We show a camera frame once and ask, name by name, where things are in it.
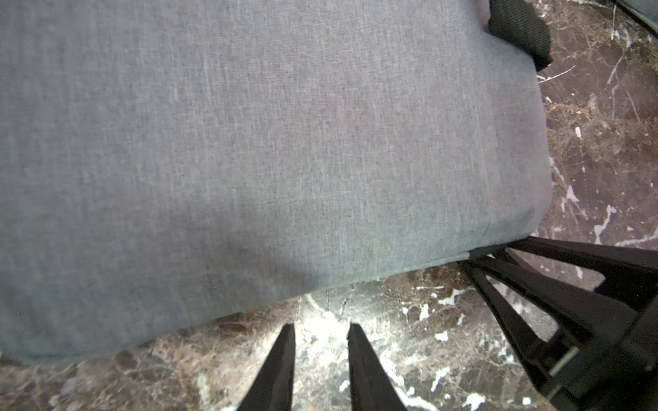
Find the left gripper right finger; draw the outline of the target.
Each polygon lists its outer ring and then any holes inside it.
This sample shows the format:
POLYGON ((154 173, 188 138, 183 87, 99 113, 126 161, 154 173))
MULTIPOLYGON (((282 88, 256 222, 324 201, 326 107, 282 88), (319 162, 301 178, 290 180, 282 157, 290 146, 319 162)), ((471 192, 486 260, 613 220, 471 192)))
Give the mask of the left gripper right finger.
POLYGON ((406 411, 363 328, 357 323, 350 324, 348 351, 351 409, 406 411))

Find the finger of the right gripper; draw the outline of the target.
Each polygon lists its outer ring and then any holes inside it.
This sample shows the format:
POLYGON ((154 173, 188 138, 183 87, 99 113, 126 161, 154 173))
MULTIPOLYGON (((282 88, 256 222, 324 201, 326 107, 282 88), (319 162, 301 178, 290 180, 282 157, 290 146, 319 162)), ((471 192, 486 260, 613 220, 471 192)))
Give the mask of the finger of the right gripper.
POLYGON ((629 272, 639 277, 657 277, 657 252, 654 250, 529 236, 522 240, 495 246, 493 253, 508 248, 577 265, 603 275, 629 272))
POLYGON ((524 359, 541 339, 488 278, 494 278, 548 314, 584 356, 614 350, 635 325, 638 312, 611 297, 531 272, 505 260, 484 257, 459 263, 492 310, 516 353, 524 359))

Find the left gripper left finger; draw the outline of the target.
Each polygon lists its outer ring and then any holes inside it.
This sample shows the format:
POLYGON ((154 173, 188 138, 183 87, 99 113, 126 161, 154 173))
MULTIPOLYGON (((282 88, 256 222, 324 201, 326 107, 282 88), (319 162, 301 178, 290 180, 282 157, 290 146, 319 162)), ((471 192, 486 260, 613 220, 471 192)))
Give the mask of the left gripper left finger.
POLYGON ((289 323, 282 327, 254 383, 237 410, 291 411, 295 356, 295 328, 289 323))

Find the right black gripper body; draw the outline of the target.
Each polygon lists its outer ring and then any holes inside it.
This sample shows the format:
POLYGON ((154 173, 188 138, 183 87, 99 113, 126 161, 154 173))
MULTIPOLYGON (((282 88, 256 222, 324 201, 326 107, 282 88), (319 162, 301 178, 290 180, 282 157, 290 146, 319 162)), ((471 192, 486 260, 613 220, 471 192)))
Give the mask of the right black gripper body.
POLYGON ((656 296, 560 292, 534 303, 557 325, 534 346, 534 385, 556 409, 657 407, 656 296))

